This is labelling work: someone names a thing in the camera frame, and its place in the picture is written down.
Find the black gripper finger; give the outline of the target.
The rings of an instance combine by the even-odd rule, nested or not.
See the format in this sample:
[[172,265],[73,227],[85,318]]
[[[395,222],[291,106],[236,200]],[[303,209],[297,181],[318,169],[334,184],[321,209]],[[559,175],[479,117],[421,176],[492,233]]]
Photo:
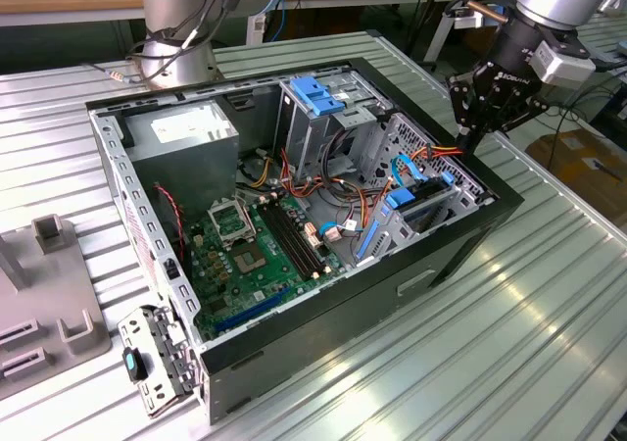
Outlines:
[[543,114],[548,102],[521,87],[493,86],[480,97],[477,118],[478,138],[488,133],[508,132]]
[[495,123],[495,65],[478,65],[473,71],[452,75],[447,88],[458,136],[456,144],[464,156],[471,156]]

